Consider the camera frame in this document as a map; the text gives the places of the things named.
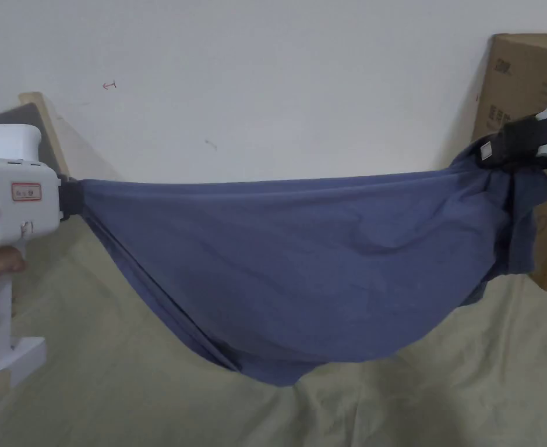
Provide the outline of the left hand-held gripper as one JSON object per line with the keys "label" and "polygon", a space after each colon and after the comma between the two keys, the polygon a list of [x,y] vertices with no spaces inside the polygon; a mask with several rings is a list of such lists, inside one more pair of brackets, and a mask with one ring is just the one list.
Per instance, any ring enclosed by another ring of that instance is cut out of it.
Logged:
{"label": "left hand-held gripper", "polygon": [[[21,253],[29,240],[46,236],[64,220],[63,180],[41,162],[39,128],[0,124],[0,247]],[[0,400],[46,361],[44,338],[12,334],[13,278],[0,276]]]}

